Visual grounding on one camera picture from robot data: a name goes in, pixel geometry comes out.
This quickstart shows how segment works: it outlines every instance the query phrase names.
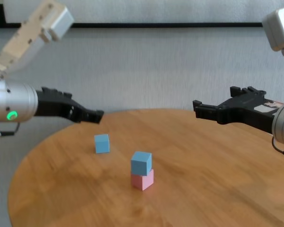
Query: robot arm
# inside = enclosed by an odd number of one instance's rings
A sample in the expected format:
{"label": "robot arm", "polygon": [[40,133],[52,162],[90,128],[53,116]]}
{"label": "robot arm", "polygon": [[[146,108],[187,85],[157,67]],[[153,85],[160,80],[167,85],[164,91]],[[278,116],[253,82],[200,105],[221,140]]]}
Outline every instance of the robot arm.
{"label": "robot arm", "polygon": [[86,109],[72,100],[70,93],[45,87],[38,91],[30,85],[6,80],[10,73],[27,66],[45,44],[61,40],[73,21],[64,5],[44,0],[0,52],[0,122],[18,123],[15,131],[0,131],[0,137],[14,135],[21,122],[34,116],[100,123],[104,112]]}
{"label": "robot arm", "polygon": [[[282,51],[284,56],[284,8],[272,12],[263,20],[263,28],[271,49]],[[273,135],[274,140],[284,144],[284,104],[265,99],[265,91],[253,87],[231,87],[231,98],[218,106],[193,101],[197,118],[217,121],[219,124],[240,122]]]}

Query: wood grain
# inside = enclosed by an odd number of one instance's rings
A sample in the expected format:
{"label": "wood grain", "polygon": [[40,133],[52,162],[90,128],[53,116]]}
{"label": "wood grain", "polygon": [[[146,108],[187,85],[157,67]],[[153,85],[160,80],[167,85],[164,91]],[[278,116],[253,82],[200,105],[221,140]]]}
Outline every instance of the wood grain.
{"label": "wood grain", "polygon": [[[109,154],[95,154],[108,133]],[[155,183],[130,185],[135,151],[151,152]],[[185,110],[111,113],[47,138],[10,185],[13,227],[284,227],[284,156],[271,135]]]}

